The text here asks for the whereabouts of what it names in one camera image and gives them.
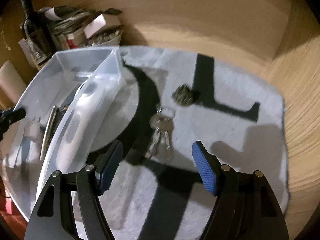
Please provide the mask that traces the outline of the white power adapter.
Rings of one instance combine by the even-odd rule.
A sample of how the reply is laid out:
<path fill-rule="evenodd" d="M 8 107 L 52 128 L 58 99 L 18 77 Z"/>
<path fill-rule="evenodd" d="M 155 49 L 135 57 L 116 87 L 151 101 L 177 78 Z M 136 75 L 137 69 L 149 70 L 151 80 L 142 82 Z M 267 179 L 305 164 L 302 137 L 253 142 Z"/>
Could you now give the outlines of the white power adapter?
<path fill-rule="evenodd" d="M 40 142 L 43 139 L 43 130 L 40 118 L 29 121 L 24 128 L 24 136 L 33 142 Z"/>

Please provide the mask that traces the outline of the silver metal bar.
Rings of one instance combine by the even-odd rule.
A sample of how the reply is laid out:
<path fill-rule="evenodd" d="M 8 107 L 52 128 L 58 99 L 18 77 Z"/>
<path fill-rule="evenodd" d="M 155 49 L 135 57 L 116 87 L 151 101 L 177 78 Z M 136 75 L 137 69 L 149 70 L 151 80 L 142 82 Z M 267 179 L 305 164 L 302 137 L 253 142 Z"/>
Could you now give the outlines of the silver metal bar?
<path fill-rule="evenodd" d="M 47 150 L 49 147 L 50 135 L 51 135 L 53 125 L 55 122 L 55 118 L 56 118 L 58 111 L 59 111 L 59 109 L 56 105 L 54 105 L 52 107 L 52 110 L 50 111 L 47 126 L 46 126 L 44 136 L 43 136 L 43 142 L 42 142 L 41 152 L 40 152 L 40 161 L 43 161 L 46 156 L 46 153 L 47 153 Z"/>

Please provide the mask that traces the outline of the clear plastic storage bin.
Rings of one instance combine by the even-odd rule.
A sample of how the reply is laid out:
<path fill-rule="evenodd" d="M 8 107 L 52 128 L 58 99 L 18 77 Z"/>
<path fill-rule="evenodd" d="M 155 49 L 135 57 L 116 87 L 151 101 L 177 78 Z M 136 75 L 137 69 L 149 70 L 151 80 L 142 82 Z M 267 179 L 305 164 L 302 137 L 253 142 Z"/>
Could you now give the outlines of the clear plastic storage bin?
<path fill-rule="evenodd" d="M 93 142 L 108 109 L 118 94 L 123 77 L 119 47 L 91 47 L 59 51 L 31 81 L 16 108 L 24 108 L 26 116 L 13 124 L 3 141 L 1 176 L 9 194 L 25 219 L 29 219 L 42 188 L 55 170 L 56 155 L 68 125 L 78 94 L 85 82 L 98 81 L 104 86 L 103 101 L 95 113 Z M 49 147 L 40 161 L 42 141 L 33 142 L 24 136 L 26 124 L 40 118 L 43 136 L 52 107 L 59 109 L 50 135 Z M 80 170 L 88 157 L 77 157 L 76 165 L 63 173 Z"/>

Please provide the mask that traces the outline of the silver key bunch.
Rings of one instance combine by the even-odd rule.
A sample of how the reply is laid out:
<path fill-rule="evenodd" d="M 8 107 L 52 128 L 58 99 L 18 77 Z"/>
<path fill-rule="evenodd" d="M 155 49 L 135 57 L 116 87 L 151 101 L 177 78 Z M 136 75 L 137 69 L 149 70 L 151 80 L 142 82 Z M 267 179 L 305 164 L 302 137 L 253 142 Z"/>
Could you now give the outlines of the silver key bunch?
<path fill-rule="evenodd" d="M 174 130 L 175 110 L 170 107 L 156 106 L 156 113 L 149 120 L 153 135 L 149 149 L 145 157 L 151 159 L 156 154 L 165 152 L 169 157 L 172 155 L 172 132 Z"/>

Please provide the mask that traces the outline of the pink thermos bottle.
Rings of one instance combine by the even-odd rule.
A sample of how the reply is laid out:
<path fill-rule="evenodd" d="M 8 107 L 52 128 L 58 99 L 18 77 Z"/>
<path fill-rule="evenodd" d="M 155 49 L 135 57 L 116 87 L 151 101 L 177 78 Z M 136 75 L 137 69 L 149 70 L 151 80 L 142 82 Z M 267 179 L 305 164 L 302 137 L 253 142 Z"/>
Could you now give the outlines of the pink thermos bottle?
<path fill-rule="evenodd" d="M 26 87 L 14 65 L 10 61 L 6 61 L 1 66 L 1 89 L 6 96 L 16 104 Z"/>

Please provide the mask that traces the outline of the dark wine bottle elephant label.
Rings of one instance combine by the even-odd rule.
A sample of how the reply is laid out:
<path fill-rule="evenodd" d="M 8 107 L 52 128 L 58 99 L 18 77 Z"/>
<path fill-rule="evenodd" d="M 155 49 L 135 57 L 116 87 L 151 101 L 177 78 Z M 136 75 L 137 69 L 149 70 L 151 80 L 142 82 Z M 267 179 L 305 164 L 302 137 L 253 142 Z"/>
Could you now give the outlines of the dark wine bottle elephant label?
<path fill-rule="evenodd" d="M 32 0 L 21 0 L 25 19 L 22 25 L 31 56 L 37 65 L 46 63 L 56 52 L 46 20 L 36 12 Z"/>

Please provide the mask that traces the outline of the stack of books and papers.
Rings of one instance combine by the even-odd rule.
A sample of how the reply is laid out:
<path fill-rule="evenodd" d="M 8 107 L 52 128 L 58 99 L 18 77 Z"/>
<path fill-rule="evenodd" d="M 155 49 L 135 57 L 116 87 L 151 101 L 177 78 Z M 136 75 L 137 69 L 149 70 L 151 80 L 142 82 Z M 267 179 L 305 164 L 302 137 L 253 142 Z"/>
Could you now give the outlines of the stack of books and papers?
<path fill-rule="evenodd" d="M 39 10 L 39 13 L 47 22 L 48 29 L 57 50 L 69 50 L 87 47 L 86 42 L 89 38 L 85 36 L 84 27 L 100 14 L 115 15 L 119 18 L 119 15 L 123 12 L 116 8 L 86 10 L 64 5 L 44 7 Z M 114 32 L 116 29 L 122 30 L 121 25 L 105 31 Z"/>

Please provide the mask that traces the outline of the white bowl of pebbles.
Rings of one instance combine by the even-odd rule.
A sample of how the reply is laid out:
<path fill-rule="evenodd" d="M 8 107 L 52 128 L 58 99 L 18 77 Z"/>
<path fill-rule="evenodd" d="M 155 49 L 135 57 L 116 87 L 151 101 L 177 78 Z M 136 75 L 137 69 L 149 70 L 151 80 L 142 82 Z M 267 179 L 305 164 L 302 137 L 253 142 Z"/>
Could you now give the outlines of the white bowl of pebbles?
<path fill-rule="evenodd" d="M 105 46 L 119 46 L 123 31 L 116 29 L 114 32 L 104 32 L 93 36 L 86 42 L 87 47 L 105 47 Z"/>

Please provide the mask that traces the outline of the dark round metal trinket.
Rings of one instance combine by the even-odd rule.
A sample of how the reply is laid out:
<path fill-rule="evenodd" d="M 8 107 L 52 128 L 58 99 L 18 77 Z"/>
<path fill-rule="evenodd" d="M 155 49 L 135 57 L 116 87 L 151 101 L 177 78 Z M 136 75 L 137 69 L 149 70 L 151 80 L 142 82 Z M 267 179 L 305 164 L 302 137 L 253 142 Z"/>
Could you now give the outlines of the dark round metal trinket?
<path fill-rule="evenodd" d="M 187 107 L 196 102 L 197 93 L 188 84 L 182 84 L 172 93 L 171 97 L 179 106 Z"/>

